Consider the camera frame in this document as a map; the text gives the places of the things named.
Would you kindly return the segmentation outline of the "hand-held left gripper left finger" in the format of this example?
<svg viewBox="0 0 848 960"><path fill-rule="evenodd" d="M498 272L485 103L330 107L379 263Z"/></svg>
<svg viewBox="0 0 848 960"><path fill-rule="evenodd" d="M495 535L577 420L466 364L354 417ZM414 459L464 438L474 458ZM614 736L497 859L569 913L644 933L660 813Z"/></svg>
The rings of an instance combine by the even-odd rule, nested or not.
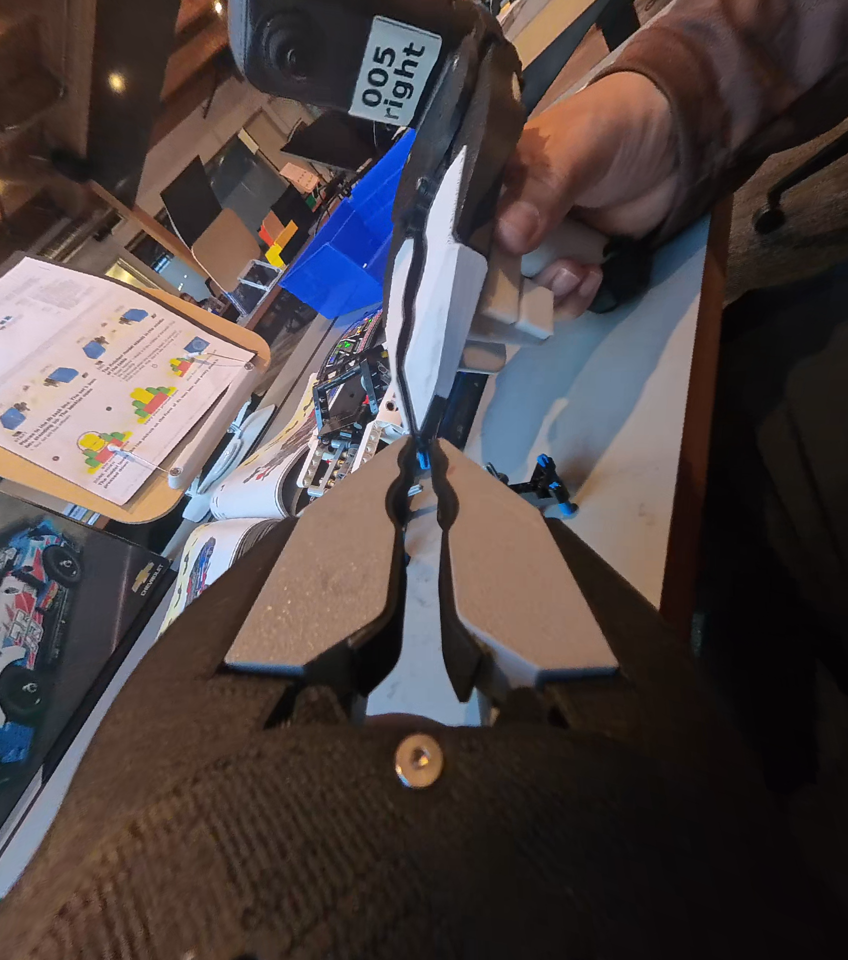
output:
<svg viewBox="0 0 848 960"><path fill-rule="evenodd" d="M374 690L402 648L411 440L310 504L224 657L229 668Z"/></svg>

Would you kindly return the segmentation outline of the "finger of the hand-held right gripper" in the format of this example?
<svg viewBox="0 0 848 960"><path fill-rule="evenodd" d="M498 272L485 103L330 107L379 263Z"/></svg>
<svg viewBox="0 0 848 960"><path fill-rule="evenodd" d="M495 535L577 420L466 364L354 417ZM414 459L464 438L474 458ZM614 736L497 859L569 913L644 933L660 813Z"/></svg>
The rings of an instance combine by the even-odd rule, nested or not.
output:
<svg viewBox="0 0 848 960"><path fill-rule="evenodd" d="M401 210L395 230L400 240L391 267L386 305L385 339L391 385L401 403L408 431L425 423L425 331L418 316L420 285L425 271L425 182Z"/></svg>
<svg viewBox="0 0 848 960"><path fill-rule="evenodd" d="M404 403L415 436L438 431L441 415L431 410L438 399L450 395L487 276L487 258L454 234L466 162L472 157L473 150L466 147L454 157L425 221L423 269L403 359L408 393Z"/></svg>

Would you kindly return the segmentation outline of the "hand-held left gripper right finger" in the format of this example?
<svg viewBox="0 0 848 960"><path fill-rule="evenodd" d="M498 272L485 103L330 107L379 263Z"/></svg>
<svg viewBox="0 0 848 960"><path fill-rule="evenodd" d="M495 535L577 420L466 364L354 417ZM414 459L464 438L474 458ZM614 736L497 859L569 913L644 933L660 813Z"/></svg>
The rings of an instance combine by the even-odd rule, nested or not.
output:
<svg viewBox="0 0 848 960"><path fill-rule="evenodd" d="M459 701L618 671L538 509L448 442L434 445L434 493L441 649Z"/></svg>

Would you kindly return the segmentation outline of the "small black toy brick assembly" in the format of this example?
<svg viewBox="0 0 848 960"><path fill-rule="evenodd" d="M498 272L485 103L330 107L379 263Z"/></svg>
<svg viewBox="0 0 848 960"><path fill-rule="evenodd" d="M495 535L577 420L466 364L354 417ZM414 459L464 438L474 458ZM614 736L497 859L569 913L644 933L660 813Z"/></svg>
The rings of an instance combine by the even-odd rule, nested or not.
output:
<svg viewBox="0 0 848 960"><path fill-rule="evenodd" d="M529 479L519 483L512 483L509 476L499 471L491 462L483 466L515 495L547 517L560 515L564 519L570 519L579 511L579 506L572 500L558 473L554 458L548 454L538 455Z"/></svg>

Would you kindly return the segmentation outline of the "person's right forearm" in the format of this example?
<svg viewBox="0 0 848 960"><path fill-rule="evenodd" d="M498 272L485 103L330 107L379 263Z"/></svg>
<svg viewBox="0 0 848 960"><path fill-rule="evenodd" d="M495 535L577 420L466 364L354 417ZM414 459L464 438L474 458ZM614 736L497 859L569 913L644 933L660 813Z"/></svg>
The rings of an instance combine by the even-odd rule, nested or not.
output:
<svg viewBox="0 0 848 960"><path fill-rule="evenodd" d="M673 2L594 77L630 72L670 105L674 234L773 154L848 117L848 1Z"/></svg>

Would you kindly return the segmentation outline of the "light grey desk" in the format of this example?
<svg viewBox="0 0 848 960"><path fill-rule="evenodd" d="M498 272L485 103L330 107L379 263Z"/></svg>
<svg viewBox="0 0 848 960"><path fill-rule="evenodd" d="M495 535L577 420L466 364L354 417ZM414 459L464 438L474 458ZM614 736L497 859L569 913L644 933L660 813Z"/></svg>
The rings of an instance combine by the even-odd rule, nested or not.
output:
<svg viewBox="0 0 848 960"><path fill-rule="evenodd" d="M491 462L511 481L530 475L532 461L550 453L579 510L568 524L660 608L696 341L717 330L727 264L727 217L716 208L655 256L651 283L634 304L608 314L564 320L550 341L508 347L508 362L478 395L464 451ZM717 282L716 306L702 287ZM442 660L438 562L441 537L430 478L410 503L406 633L396 666L369 695L363 711L410 714L451 726L488 719L488 701L475 693L459 702ZM78 714L67 750L40 787L15 809L0 837L0 897L34 856L55 819L95 731L119 691L156 642L170 599L162 600L129 652L105 673L91 705Z"/></svg>

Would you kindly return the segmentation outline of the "person's right hand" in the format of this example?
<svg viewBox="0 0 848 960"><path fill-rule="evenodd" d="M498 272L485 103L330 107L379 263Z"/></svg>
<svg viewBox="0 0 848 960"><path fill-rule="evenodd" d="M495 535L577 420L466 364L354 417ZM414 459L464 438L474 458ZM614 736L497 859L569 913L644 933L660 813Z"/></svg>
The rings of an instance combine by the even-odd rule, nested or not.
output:
<svg viewBox="0 0 848 960"><path fill-rule="evenodd" d="M526 255L568 217L640 238L668 216L678 180L670 102L641 74L611 73L526 124L505 166L495 240Z"/></svg>

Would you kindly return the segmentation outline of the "black computer monitor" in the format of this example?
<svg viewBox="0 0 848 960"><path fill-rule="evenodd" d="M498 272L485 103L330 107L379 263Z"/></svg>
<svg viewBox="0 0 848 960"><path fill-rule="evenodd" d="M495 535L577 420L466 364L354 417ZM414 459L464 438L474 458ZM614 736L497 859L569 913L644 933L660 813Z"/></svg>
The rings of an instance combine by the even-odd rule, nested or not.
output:
<svg viewBox="0 0 848 960"><path fill-rule="evenodd" d="M214 176L220 168L219 159L211 160L208 169L195 157L160 191L168 220L189 250L223 211L214 190Z"/></svg>
<svg viewBox="0 0 848 960"><path fill-rule="evenodd" d="M358 172L366 163L376 161L382 150L375 142L371 121L328 111L310 124L299 124L282 152L335 170Z"/></svg>

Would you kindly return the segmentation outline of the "toy brick race car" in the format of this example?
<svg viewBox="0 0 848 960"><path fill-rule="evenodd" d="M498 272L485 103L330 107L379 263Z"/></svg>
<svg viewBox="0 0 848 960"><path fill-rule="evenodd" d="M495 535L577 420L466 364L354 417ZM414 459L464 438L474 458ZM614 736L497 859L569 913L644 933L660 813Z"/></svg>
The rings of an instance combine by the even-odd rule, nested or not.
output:
<svg viewBox="0 0 848 960"><path fill-rule="evenodd" d="M318 371L311 390L309 460L298 477L310 499L322 497L407 434L392 385L383 313L377 305L352 322Z"/></svg>

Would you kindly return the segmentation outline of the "open instruction booklet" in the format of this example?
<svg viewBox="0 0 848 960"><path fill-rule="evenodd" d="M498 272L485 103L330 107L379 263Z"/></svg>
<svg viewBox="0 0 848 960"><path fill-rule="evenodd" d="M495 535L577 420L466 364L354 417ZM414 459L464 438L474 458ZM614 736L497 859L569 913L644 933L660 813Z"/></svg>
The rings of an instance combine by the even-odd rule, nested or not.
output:
<svg viewBox="0 0 848 960"><path fill-rule="evenodd" d="M283 429L231 471L215 488L210 519L196 526L183 545L161 632L236 562L295 517L309 502L298 484L317 435L313 391L307 381L297 409Z"/></svg>

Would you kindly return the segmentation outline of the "yellow orange block stack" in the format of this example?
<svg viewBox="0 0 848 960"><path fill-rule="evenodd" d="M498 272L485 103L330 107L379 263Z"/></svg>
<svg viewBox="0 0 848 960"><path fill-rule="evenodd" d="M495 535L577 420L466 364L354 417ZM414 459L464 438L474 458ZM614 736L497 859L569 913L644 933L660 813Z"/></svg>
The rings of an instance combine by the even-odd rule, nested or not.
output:
<svg viewBox="0 0 848 960"><path fill-rule="evenodd" d="M285 250L297 233L298 224L295 220L284 222L274 210L269 210L258 230L258 236L265 246L265 261L279 271L286 269Z"/></svg>

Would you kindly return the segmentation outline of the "rounded wooden board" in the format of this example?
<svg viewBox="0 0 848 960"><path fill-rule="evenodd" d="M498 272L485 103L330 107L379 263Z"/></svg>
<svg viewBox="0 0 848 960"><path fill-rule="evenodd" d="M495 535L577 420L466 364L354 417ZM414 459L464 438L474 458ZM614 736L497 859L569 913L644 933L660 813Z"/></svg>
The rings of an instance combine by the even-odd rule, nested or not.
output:
<svg viewBox="0 0 848 960"><path fill-rule="evenodd" d="M200 419L196 419L178 444L169 450L145 478L142 486L124 504L107 501L95 491L59 477L0 446L0 480L15 496L44 503L59 513L67 505L100 514L107 521L125 524L151 523L169 514L183 497L186 487L198 477L216 445L225 436L242 406L258 390L271 364L271 350L265 340L237 323L210 314L163 290L142 294L185 317L193 326L230 345L224 350L227 362L243 357L240 376L228 386Z"/></svg>

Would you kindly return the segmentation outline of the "race car toy box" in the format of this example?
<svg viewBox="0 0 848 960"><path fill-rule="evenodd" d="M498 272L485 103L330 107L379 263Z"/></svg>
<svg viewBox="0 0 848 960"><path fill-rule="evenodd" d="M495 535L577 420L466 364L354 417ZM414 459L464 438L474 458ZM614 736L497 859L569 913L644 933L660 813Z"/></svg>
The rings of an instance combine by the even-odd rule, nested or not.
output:
<svg viewBox="0 0 848 960"><path fill-rule="evenodd" d="M170 569L0 490L0 848L151 619Z"/></svg>

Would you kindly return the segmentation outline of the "printed instruction sheet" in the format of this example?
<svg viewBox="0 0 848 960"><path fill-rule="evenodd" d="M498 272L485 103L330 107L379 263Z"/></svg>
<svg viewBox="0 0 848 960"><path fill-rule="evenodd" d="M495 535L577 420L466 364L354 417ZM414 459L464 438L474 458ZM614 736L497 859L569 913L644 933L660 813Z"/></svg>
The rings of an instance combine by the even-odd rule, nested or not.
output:
<svg viewBox="0 0 848 960"><path fill-rule="evenodd" d="M0 447L122 506L241 374L230 344L108 277L0 269Z"/></svg>

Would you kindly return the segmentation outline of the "black office chair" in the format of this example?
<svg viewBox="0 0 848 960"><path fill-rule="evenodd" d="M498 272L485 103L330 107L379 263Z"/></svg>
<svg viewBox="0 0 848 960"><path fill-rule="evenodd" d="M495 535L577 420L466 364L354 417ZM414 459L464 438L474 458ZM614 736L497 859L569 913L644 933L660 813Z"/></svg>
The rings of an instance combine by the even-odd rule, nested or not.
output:
<svg viewBox="0 0 848 960"><path fill-rule="evenodd" d="M848 129L769 186L752 223L762 236L784 231L812 245L848 244Z"/></svg>

